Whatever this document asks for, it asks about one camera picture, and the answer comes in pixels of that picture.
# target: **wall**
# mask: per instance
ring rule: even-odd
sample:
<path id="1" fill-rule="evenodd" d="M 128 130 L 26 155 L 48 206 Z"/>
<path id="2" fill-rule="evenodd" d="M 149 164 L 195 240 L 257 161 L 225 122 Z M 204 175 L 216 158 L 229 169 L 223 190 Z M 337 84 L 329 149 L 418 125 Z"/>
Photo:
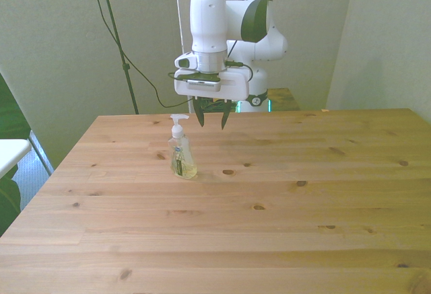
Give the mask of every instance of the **wall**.
<path id="1" fill-rule="evenodd" d="M 431 122 L 431 0 L 351 0 L 327 107 L 411 108 Z"/>
<path id="2" fill-rule="evenodd" d="M 191 49 L 190 0 L 179 0 L 185 51 Z M 284 59 L 261 63 L 269 87 L 288 87 L 301 109 L 325 107 L 349 0 L 274 0 L 275 23 L 288 39 Z"/>
<path id="3" fill-rule="evenodd" d="M 131 60 L 154 80 L 162 101 L 184 101 L 166 75 L 181 54 L 176 0 L 111 3 Z M 54 166 L 97 115 L 134 113 L 96 0 L 0 0 L 0 31 L 0 72 Z M 133 70 L 131 76 L 141 113 L 188 111 L 165 110 L 144 78 Z"/>

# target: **soap dispenser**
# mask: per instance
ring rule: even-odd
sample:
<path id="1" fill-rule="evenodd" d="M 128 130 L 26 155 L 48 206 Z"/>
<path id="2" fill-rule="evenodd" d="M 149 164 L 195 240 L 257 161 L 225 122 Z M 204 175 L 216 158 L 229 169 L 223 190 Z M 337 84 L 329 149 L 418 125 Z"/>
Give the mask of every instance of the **soap dispenser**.
<path id="1" fill-rule="evenodd" d="M 184 135 L 184 131 L 178 121 L 188 119 L 186 114 L 172 114 L 174 120 L 172 127 L 172 138 L 169 139 L 171 168 L 179 178 L 192 178 L 197 173 L 197 167 L 191 155 L 189 139 Z"/>

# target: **wooden table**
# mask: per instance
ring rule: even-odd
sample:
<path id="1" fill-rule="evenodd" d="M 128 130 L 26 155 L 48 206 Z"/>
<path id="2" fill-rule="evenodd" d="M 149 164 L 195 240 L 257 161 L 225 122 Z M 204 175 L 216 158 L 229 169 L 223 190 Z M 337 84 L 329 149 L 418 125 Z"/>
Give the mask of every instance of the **wooden table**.
<path id="1" fill-rule="evenodd" d="M 0 239 L 0 293 L 431 293 L 431 126 L 410 110 L 103 116 Z"/>

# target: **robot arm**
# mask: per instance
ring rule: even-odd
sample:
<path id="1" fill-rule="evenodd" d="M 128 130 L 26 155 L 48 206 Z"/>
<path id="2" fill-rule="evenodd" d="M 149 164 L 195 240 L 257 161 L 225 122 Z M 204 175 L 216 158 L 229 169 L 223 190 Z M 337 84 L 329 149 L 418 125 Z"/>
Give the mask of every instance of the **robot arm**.
<path id="1" fill-rule="evenodd" d="M 193 106 L 202 126 L 202 97 L 225 99 L 223 128 L 230 100 L 247 100 L 254 85 L 264 85 L 266 91 L 265 71 L 253 68 L 251 63 L 259 59 L 280 59 L 287 49 L 286 39 L 273 25 L 268 2 L 191 0 L 192 52 L 175 60 L 179 68 L 175 73 L 175 90 L 178 94 L 195 97 Z M 238 42 L 232 50 L 234 41 Z M 228 47 L 237 63 L 229 63 Z M 251 67 L 229 67 L 232 64 Z M 255 72 L 252 81 L 251 71 Z"/>

